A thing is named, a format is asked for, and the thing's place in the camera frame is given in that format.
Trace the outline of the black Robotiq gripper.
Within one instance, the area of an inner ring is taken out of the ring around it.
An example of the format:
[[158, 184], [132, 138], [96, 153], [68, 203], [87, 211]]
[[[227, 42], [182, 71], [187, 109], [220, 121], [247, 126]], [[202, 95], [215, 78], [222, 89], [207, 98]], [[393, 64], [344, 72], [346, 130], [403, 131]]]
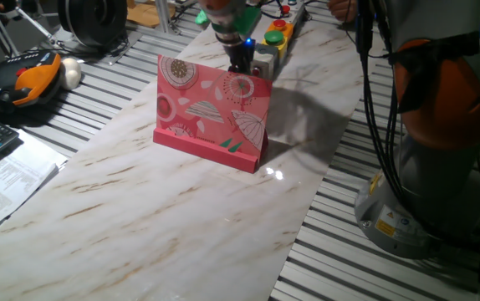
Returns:
[[255, 51], [255, 41], [248, 38], [237, 45], [225, 45], [225, 53], [230, 60], [228, 72], [235, 74], [251, 74], [251, 63]]

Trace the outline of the bystander's bare hand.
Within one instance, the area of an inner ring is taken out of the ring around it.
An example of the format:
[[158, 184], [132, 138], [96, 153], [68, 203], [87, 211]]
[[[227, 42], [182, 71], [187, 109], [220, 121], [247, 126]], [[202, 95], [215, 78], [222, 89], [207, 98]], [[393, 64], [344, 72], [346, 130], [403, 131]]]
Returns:
[[327, 3], [331, 15], [343, 23], [355, 20], [357, 14], [356, 0], [329, 0]]

